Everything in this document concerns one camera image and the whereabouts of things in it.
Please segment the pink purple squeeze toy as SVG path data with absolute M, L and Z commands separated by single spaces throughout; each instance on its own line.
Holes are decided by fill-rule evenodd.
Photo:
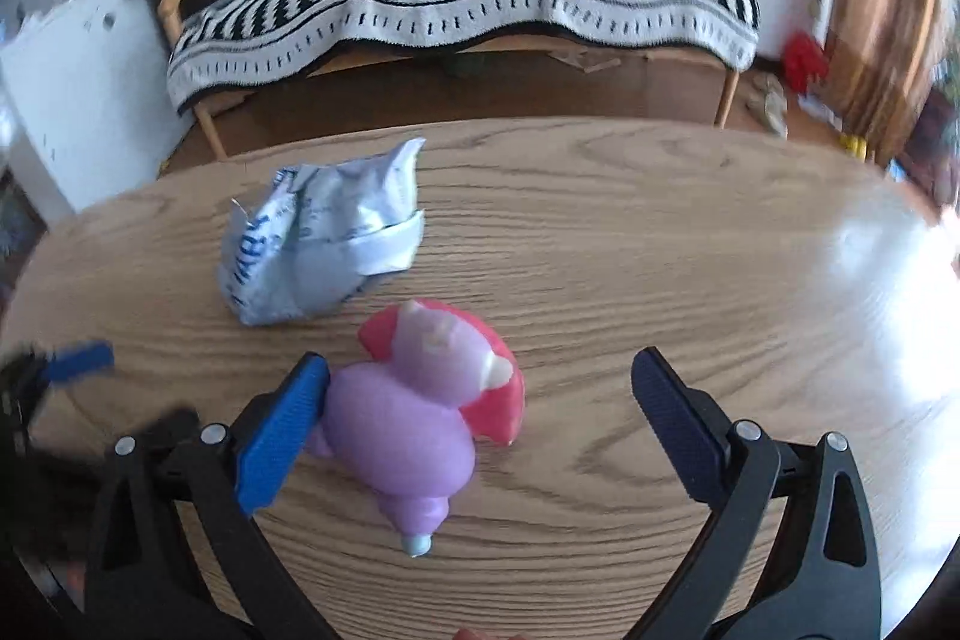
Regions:
M 475 442 L 516 442 L 523 370 L 482 319 L 428 299 L 384 308 L 358 338 L 370 358 L 332 374 L 306 450 L 368 487 L 405 554 L 421 557 L 472 479 Z

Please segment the blue white foil bag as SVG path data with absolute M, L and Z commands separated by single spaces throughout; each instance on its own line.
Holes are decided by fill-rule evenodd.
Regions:
M 329 314 L 404 273 L 425 234 L 416 159 L 425 142 L 336 164 L 277 170 L 258 202 L 231 205 L 218 284 L 245 326 Z

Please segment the white cabinet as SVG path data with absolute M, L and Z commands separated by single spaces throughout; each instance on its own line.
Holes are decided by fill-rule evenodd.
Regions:
M 75 213 L 155 182 L 189 133 L 166 73 L 149 0 L 70 0 L 2 47 L 21 127 Z

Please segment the red bag on floor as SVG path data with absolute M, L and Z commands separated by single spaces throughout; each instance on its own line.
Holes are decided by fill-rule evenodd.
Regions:
M 830 71 L 830 62 L 822 46 L 808 32 L 796 31 L 789 37 L 781 55 L 784 83 L 797 96 L 815 83 L 822 83 Z

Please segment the brown orange curtain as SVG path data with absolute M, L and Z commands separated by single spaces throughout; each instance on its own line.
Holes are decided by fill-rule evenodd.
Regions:
M 907 144 L 946 48 L 949 0 L 833 0 L 823 99 L 879 164 Z

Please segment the wooden frame sofa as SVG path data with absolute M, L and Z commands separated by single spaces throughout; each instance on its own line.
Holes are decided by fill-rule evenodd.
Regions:
M 628 53 L 715 60 L 713 124 L 726 127 L 758 42 L 758 0 L 221 0 L 182 19 L 161 0 L 167 92 L 195 113 L 213 156 L 215 117 L 265 86 L 412 58 Z

